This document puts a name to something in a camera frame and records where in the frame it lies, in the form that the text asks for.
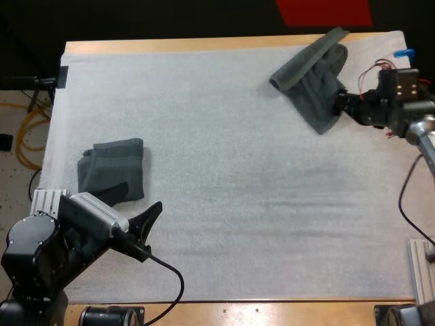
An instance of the dark gray cloth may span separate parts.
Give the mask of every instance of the dark gray cloth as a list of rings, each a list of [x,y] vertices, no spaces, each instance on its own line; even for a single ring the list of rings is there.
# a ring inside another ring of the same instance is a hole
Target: dark gray cloth
[[[347,48],[337,44],[349,32],[337,27],[299,52],[270,78],[301,116],[319,134],[338,120],[332,113],[338,90],[345,89],[337,79],[347,59]]]
[[[99,192],[127,182],[128,193],[119,202],[142,199],[142,157],[142,139],[94,144],[77,164],[79,192]]]

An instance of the wooden table edge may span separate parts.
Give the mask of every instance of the wooden table edge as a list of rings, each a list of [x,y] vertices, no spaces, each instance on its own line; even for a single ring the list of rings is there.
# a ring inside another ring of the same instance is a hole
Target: wooden table edge
[[[363,301],[343,301],[334,298],[291,302],[180,302],[157,326],[227,326],[227,325],[298,325],[298,326],[375,326],[376,305],[414,304],[404,298],[360,298]],[[120,304],[142,306],[145,320],[159,315],[169,304]],[[69,305],[65,326],[77,326],[86,304]]]
[[[343,41],[357,41],[380,33],[351,33]],[[202,39],[136,39],[114,41],[70,41],[66,54],[127,54],[147,52],[191,52],[302,46],[313,43],[323,34],[253,37],[214,37]]]

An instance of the black background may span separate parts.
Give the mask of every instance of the black background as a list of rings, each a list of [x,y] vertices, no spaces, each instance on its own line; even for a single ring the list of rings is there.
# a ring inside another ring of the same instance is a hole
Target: black background
[[[374,26],[344,26],[353,32],[405,32],[417,50],[415,66],[435,75],[435,1],[371,0]],[[66,41],[159,39],[325,33],[327,27],[290,28],[274,0],[0,0],[3,16],[48,75],[56,75]],[[37,75],[18,48],[0,32],[0,76]]]

